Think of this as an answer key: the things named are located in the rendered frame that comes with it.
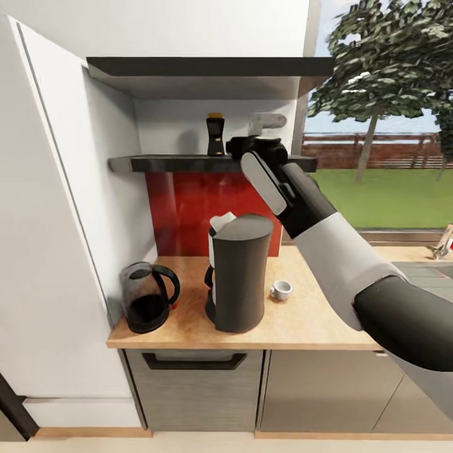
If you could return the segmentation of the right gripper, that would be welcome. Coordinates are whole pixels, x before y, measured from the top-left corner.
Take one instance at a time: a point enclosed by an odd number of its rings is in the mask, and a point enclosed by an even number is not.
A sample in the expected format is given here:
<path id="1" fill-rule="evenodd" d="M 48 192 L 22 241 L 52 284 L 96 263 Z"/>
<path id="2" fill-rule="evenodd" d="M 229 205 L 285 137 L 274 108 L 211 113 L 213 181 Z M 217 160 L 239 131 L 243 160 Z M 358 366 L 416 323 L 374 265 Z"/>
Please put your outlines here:
<path id="1" fill-rule="evenodd" d="M 249 136 L 233 137 L 231 141 L 225 142 L 226 152 L 232 153 L 233 160 L 241 159 L 243 153 L 247 149 L 248 143 L 252 142 L 254 137 L 257 137 L 257 135 L 251 137 Z"/>

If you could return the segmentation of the paper coffee filter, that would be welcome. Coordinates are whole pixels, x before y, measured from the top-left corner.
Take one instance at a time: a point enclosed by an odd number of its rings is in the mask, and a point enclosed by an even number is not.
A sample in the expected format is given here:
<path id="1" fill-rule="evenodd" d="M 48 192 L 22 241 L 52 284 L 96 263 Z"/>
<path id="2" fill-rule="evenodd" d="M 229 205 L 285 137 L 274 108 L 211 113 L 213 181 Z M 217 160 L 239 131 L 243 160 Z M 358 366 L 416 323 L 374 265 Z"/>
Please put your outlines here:
<path id="1" fill-rule="evenodd" d="M 210 220 L 210 223 L 211 225 L 213 226 L 213 228 L 219 232 L 219 230 L 223 227 L 225 227 L 225 225 L 229 224 L 230 223 L 230 220 L 233 220 L 234 218 L 236 218 L 235 215 L 233 215 L 232 213 L 228 212 L 226 213 L 224 216 L 214 216 L 211 220 Z"/>

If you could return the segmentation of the bottle of coffee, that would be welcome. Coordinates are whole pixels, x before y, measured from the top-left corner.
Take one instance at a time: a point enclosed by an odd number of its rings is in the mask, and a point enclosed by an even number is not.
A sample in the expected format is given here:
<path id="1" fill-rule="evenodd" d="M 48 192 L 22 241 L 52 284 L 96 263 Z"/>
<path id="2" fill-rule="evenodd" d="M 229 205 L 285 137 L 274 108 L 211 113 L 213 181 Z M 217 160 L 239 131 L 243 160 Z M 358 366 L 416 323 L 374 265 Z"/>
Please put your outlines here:
<path id="1" fill-rule="evenodd" d="M 207 155 L 209 156 L 225 156 L 223 148 L 223 128 L 225 120 L 222 118 L 222 113 L 209 113 L 206 126 L 208 128 L 209 142 Z"/>

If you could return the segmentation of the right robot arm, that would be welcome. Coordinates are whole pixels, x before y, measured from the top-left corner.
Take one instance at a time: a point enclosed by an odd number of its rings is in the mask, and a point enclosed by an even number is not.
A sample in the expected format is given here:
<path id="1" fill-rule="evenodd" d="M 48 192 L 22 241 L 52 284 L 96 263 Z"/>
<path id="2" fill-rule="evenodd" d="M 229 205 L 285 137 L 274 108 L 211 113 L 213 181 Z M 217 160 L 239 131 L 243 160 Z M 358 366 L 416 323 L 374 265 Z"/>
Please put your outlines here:
<path id="1" fill-rule="evenodd" d="M 414 286 L 369 245 L 296 162 L 281 113 L 250 114 L 248 136 L 225 142 L 282 223 L 337 316 L 367 332 L 453 422 L 453 302 Z"/>

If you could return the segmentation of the coffee cup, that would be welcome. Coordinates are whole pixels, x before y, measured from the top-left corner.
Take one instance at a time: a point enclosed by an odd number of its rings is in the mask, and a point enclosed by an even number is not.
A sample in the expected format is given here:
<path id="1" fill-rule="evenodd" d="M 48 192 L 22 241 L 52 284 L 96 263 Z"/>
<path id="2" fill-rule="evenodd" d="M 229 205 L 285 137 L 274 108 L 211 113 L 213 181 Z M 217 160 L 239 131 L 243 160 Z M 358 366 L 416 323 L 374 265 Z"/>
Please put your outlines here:
<path id="1" fill-rule="evenodd" d="M 272 296 L 276 296 L 279 299 L 287 299 L 290 296 L 292 290 L 293 287 L 290 283 L 278 280 L 274 283 L 274 287 L 270 289 L 270 292 Z"/>

